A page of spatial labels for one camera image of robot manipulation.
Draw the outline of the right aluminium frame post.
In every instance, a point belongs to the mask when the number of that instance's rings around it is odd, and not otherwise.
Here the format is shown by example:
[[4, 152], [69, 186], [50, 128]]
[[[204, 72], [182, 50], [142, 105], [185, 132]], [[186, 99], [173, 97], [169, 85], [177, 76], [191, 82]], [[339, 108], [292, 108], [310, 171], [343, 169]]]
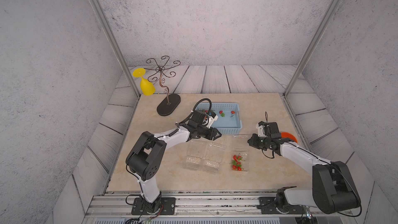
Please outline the right aluminium frame post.
[[331, 0], [309, 45], [305, 49], [305, 52], [303, 53], [293, 75], [291, 80], [289, 81], [289, 84], [283, 93], [284, 98], [286, 99], [290, 93], [292, 93], [292, 90], [296, 84], [296, 82], [299, 79], [300, 74], [303, 72], [305, 66], [308, 64], [313, 52], [315, 51], [318, 43], [320, 42], [322, 35], [324, 34], [326, 28], [328, 27], [328, 24], [330, 23], [332, 17], [336, 13], [336, 11], [339, 8], [340, 3], [342, 0]]

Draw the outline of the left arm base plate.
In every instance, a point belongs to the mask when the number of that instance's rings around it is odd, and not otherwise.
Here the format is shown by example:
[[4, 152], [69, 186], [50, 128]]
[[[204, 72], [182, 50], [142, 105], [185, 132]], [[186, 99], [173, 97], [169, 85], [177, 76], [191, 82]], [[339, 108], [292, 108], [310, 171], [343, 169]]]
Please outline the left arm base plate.
[[158, 197], [153, 203], [143, 197], [135, 198], [132, 204], [132, 215], [174, 215], [176, 198]]

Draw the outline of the light blue plastic basket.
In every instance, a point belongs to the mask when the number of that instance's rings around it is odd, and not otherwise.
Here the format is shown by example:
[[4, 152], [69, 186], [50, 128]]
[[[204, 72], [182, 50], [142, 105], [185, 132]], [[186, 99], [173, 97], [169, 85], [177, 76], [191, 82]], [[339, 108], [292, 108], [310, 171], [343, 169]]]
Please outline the light blue plastic basket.
[[[239, 105], [237, 103], [212, 103], [211, 110], [214, 110], [218, 115], [211, 127], [217, 128], [223, 135], [239, 134], [243, 127], [242, 121], [239, 116]], [[219, 111], [228, 113], [230, 111], [236, 112], [234, 117], [221, 117]]]

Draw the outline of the aluminium frame post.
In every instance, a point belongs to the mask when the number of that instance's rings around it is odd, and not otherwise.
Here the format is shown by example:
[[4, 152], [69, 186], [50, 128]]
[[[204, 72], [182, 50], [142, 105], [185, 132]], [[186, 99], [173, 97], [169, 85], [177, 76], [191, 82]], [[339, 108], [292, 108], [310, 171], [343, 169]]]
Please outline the aluminium frame post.
[[305, 49], [305, 52], [303, 53], [293, 75], [291, 80], [289, 81], [289, 84], [283, 93], [284, 98], [286, 99], [290, 93], [292, 93], [292, 90], [296, 84], [296, 82], [299, 79], [300, 74], [303, 72], [305, 66], [308, 64], [313, 52], [315, 51], [318, 43], [320, 42], [322, 35], [324, 34], [326, 28], [328, 27], [328, 24], [330, 23], [332, 17], [336, 13], [336, 11], [339, 8], [340, 3], [342, 0], [331, 0], [309, 45]]
[[116, 40], [116, 38], [115, 38], [115, 36], [114, 36], [114, 34], [112, 32], [112, 28], [109, 25], [109, 22], [108, 22], [105, 14], [104, 14], [104, 11], [102, 9], [102, 6], [101, 6], [99, 0], [89, 0], [89, 2], [90, 2], [91, 6], [92, 6], [92, 8], [94, 10], [94, 13], [95, 13], [95, 15], [96, 15], [101, 27], [102, 27], [102, 30], [103, 30], [103, 32], [104, 32], [109, 44], [111, 45], [111, 48], [112, 48], [112, 50], [113, 50], [113, 52], [114, 52], [114, 54], [116, 56], [116, 59], [118, 60], [120, 66], [121, 66], [123, 74], [125, 75], [128, 83], [130, 84], [130, 87], [132, 88], [132, 90], [134, 92], [134, 95], [137, 98], [140, 98], [141, 95], [140, 95], [140, 93], [139, 93], [139, 91], [137, 89], [137, 86], [135, 85], [135, 82], [134, 82], [134, 79], [132, 77], [131, 71], [129, 70], [129, 68], [127, 66], [127, 63], [126, 63], [126, 61], [124, 59], [122, 51], [121, 51], [121, 49], [120, 49], [120, 47], [119, 47], [119, 45], [117, 43], [117, 40]]

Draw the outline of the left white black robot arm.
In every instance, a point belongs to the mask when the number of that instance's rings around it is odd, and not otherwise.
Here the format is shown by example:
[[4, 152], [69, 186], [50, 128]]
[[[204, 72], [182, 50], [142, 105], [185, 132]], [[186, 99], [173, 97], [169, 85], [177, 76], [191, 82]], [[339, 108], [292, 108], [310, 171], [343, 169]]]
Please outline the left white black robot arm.
[[161, 192], [155, 175], [160, 168], [164, 153], [179, 144], [192, 139], [204, 138], [214, 141], [222, 136], [212, 124], [218, 115], [211, 110], [200, 112], [194, 110], [183, 121], [176, 123], [176, 128], [163, 133], [143, 132], [128, 154], [126, 170], [138, 179], [141, 199], [146, 203], [158, 203]]

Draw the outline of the clear clamshell container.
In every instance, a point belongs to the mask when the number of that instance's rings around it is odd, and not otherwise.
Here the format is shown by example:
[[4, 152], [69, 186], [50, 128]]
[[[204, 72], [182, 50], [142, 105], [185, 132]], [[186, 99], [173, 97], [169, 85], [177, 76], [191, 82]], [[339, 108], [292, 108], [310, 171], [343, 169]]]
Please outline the clear clamshell container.
[[247, 141], [249, 136], [247, 134], [233, 135], [230, 144], [230, 169], [236, 172], [249, 171], [249, 145]]
[[217, 173], [220, 170], [226, 147], [219, 143], [211, 142], [207, 145], [203, 170], [209, 173]]
[[206, 152], [206, 142], [201, 140], [191, 140], [188, 142], [188, 149], [183, 168], [197, 171], [202, 167], [202, 160]]

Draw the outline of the orange plastic bowl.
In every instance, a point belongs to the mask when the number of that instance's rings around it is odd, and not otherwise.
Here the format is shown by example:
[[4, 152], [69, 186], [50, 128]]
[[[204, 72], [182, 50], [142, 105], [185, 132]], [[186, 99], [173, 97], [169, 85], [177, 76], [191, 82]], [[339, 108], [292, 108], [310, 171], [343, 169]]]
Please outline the orange plastic bowl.
[[281, 140], [284, 142], [295, 142], [296, 144], [298, 143], [297, 138], [288, 132], [281, 132]]

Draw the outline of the left aluminium frame post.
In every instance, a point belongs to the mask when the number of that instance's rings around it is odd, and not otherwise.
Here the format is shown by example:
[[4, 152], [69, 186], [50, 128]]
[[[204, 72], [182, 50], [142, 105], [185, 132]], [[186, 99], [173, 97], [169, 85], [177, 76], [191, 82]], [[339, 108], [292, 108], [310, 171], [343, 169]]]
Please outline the left aluminium frame post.
[[137, 89], [137, 86], [135, 85], [135, 82], [134, 82], [134, 79], [132, 77], [131, 71], [129, 70], [129, 68], [127, 66], [127, 63], [126, 63], [126, 61], [124, 59], [122, 51], [121, 51], [121, 49], [120, 49], [120, 47], [119, 47], [119, 45], [117, 43], [117, 40], [116, 40], [116, 38], [115, 38], [115, 36], [114, 36], [114, 34], [112, 32], [112, 28], [109, 25], [109, 22], [108, 22], [105, 14], [104, 14], [104, 11], [102, 9], [102, 6], [101, 6], [99, 0], [89, 0], [89, 2], [90, 2], [91, 6], [92, 6], [92, 8], [94, 10], [94, 13], [95, 13], [95, 15], [96, 15], [101, 27], [102, 27], [102, 30], [103, 30], [103, 32], [104, 32], [109, 44], [111, 45], [111, 48], [112, 48], [112, 50], [113, 50], [113, 52], [114, 52], [114, 54], [116, 56], [116, 59], [118, 60], [120, 66], [121, 66], [123, 74], [125, 75], [128, 83], [130, 84], [130, 87], [132, 88], [132, 90], [134, 92], [134, 95], [137, 98], [140, 98], [141, 95], [140, 95], [140, 93], [139, 93], [139, 91]]

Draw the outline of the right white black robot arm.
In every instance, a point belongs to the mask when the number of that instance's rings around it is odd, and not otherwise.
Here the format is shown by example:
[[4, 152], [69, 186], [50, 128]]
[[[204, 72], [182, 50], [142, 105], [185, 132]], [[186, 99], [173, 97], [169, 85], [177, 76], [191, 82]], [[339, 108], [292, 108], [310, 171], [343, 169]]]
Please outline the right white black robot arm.
[[282, 138], [281, 134], [253, 134], [247, 143], [262, 151], [271, 150], [273, 155], [294, 162], [312, 177], [311, 188], [291, 186], [277, 191], [274, 205], [280, 213], [288, 213], [296, 205], [316, 207], [325, 214], [362, 208], [357, 188], [345, 163], [321, 158], [292, 139]]

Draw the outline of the strawberry cluster right basket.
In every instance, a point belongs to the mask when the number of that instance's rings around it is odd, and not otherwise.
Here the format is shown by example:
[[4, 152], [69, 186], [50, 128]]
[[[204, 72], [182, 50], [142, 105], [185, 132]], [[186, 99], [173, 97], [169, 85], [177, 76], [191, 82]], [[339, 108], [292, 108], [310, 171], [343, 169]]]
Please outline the strawberry cluster right basket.
[[221, 117], [231, 117], [232, 118], [235, 116], [235, 114], [236, 114], [236, 112], [234, 112], [234, 111], [230, 111], [228, 113], [225, 113], [224, 111], [219, 111], [219, 115]]

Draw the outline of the yellow plastic wine glass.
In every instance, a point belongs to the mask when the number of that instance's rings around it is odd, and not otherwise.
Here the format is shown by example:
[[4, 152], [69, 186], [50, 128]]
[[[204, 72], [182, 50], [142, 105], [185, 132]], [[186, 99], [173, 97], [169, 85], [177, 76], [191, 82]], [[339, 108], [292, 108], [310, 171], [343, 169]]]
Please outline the yellow plastic wine glass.
[[155, 93], [155, 87], [153, 83], [151, 83], [149, 80], [144, 78], [144, 75], [146, 73], [146, 70], [144, 68], [137, 68], [133, 71], [133, 76], [135, 78], [140, 78], [140, 88], [142, 90], [142, 93], [146, 96], [153, 95]]

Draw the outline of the aluminium mounting rail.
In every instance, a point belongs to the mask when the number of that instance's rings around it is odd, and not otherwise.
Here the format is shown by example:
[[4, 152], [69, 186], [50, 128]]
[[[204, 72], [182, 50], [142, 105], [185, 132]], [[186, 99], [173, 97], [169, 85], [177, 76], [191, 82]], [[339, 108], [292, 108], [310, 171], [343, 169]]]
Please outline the aluminium mounting rail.
[[[271, 210], [262, 214], [260, 197], [274, 196], [267, 191], [175, 191], [165, 192], [175, 198], [173, 215], [137, 215], [143, 224], [355, 224], [354, 218], [323, 214], [314, 207], [298, 213], [281, 214]], [[83, 219], [84, 224], [124, 224], [135, 219], [132, 214], [135, 194], [119, 192], [93, 197]]]

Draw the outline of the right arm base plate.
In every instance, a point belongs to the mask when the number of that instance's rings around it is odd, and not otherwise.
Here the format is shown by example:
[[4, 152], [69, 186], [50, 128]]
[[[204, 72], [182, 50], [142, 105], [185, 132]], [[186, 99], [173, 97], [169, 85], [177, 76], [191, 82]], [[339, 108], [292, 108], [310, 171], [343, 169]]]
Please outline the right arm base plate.
[[259, 197], [259, 204], [257, 209], [261, 214], [291, 214], [300, 215], [304, 213], [304, 209], [300, 205], [286, 205], [282, 206], [277, 202], [276, 197]]

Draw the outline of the red strawberry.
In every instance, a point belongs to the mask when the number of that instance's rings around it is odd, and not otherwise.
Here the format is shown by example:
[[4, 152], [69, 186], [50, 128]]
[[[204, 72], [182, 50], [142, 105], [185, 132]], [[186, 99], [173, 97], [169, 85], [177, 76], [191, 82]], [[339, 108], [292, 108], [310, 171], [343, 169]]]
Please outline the red strawberry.
[[241, 155], [233, 155], [231, 162], [231, 169], [233, 171], [242, 171], [243, 170], [243, 157]]

